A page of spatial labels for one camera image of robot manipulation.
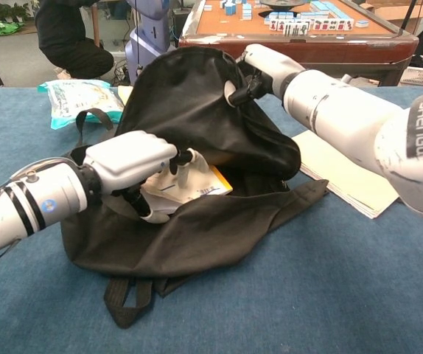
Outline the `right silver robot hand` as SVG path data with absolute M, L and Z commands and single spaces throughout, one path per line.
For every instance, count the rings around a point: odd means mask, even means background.
M 247 45 L 237 60 L 243 72 L 250 72 L 250 80 L 241 88 L 231 81 L 224 87 L 224 97 L 232 107 L 273 94 L 283 100 L 290 82 L 306 69 L 292 58 L 261 44 Z

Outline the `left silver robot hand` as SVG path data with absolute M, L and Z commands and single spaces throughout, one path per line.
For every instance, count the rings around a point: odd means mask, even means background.
M 130 131 L 87 147 L 82 166 L 95 172 L 102 195 L 121 195 L 143 221 L 153 224 L 166 223 L 169 216 L 153 211 L 141 194 L 141 185 L 149 177 L 168 170 L 184 188 L 190 168 L 209 171 L 207 161 L 196 150 L 179 150 L 145 131 Z

